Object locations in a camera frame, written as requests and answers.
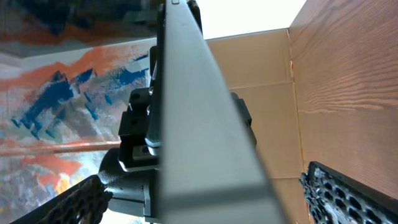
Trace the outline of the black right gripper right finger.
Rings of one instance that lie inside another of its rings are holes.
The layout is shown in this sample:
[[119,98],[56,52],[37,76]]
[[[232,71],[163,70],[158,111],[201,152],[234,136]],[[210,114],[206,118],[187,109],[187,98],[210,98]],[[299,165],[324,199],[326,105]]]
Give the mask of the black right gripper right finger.
[[299,182],[315,223],[397,224],[397,200],[312,161]]

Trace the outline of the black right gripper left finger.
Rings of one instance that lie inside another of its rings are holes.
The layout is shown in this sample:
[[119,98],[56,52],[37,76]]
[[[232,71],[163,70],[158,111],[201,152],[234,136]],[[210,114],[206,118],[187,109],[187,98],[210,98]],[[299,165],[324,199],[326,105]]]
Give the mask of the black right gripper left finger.
[[99,224],[112,196],[91,175],[11,224]]

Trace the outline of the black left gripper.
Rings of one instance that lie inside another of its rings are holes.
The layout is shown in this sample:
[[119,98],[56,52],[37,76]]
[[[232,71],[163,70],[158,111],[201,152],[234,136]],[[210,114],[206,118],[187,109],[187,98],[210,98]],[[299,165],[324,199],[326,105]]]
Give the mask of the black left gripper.
[[[203,35],[198,4],[185,2]],[[166,3],[159,6],[157,14],[157,43],[150,50],[150,85],[131,92],[119,127],[121,145],[105,155],[100,167],[113,193],[110,209],[143,217],[149,223],[163,223],[159,207]],[[237,94],[229,93],[255,146],[256,138],[245,102]]]

